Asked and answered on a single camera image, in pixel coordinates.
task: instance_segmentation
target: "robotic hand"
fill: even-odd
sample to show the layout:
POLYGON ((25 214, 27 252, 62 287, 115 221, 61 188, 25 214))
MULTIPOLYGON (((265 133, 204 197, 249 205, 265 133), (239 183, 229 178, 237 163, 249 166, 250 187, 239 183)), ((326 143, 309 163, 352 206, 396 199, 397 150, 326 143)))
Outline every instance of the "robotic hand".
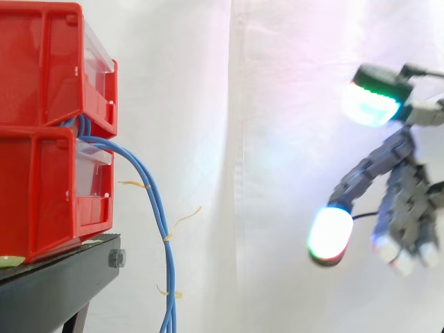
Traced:
POLYGON ((388 120, 401 121, 404 126, 342 178, 327 207, 316 217, 309 237, 309 253, 316 263, 334 266, 341 261, 352 232, 353 201, 377 176, 391 171, 370 238, 372 246, 401 275, 410 274, 414 257, 425 266, 437 265, 436 210, 444 207, 444 182, 430 185, 424 166, 415 160, 410 127, 444 123, 444 102, 407 102, 413 89, 408 80, 425 75, 444 77, 412 65, 405 65, 399 74, 360 66, 350 87, 349 115, 370 126, 388 120))

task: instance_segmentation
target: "white fingertip cap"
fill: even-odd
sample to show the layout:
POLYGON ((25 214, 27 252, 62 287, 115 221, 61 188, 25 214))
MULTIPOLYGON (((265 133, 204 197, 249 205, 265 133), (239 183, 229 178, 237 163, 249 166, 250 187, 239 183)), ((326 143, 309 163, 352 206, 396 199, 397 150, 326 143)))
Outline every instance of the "white fingertip cap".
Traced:
POLYGON ((401 245, 388 234, 372 238, 372 245, 373 250, 386 264, 394 260, 401 250, 401 245))
POLYGON ((434 243, 425 243, 418 249, 421 261, 427 267, 435 267, 439 263, 438 248, 434 243))
POLYGON ((402 277, 408 276, 413 270, 413 257, 407 250, 401 250, 398 258, 393 260, 390 265, 402 277))

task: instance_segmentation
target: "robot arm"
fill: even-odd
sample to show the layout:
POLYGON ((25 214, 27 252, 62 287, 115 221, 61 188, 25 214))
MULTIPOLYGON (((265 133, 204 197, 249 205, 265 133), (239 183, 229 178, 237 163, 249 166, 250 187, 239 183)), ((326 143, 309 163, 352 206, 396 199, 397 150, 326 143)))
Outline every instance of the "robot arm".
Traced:
POLYGON ((350 213, 353 200, 362 196, 377 176, 393 170, 414 150, 410 130, 403 127, 342 178, 330 196, 328 206, 340 207, 350 213))
POLYGON ((403 127, 342 178, 310 232, 309 253, 317 264, 334 266, 341 261, 352 232, 353 200, 362 196, 377 176, 393 170, 414 149, 409 127, 403 127))

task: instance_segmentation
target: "green led light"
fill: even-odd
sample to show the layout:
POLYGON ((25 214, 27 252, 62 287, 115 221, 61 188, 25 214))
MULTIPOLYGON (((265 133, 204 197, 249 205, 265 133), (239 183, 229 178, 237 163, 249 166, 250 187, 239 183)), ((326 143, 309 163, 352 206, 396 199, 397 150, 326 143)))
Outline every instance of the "green led light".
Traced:
POLYGON ((344 99, 345 113, 357 123, 381 126, 395 116, 401 103, 352 83, 344 99))

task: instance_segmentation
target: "black cable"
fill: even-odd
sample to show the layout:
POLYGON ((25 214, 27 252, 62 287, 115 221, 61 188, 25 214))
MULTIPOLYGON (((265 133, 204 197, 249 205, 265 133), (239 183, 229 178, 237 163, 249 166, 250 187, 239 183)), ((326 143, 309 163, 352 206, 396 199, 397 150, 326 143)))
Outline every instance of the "black cable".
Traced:
POLYGON ((360 215, 354 215, 352 217, 353 221, 357 220, 357 219, 362 219, 363 217, 367 217, 367 216, 375 216, 377 215, 378 212, 371 212, 371 213, 365 213, 365 214, 360 214, 360 215))
POLYGON ((435 78, 444 78, 444 73, 439 71, 427 71, 427 76, 434 76, 435 78))

